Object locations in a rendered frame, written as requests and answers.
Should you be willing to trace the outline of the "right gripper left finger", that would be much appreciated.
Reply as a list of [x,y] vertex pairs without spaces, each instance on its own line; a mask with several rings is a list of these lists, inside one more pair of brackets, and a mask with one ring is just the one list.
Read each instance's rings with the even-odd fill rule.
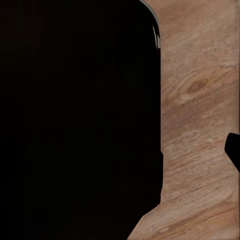
[[0,192],[26,151],[21,133],[0,138]]

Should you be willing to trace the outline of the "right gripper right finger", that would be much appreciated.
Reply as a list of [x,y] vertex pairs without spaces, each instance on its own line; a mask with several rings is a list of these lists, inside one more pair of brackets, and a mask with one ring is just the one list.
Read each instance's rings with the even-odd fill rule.
[[229,133],[224,150],[237,170],[240,172],[240,135]]

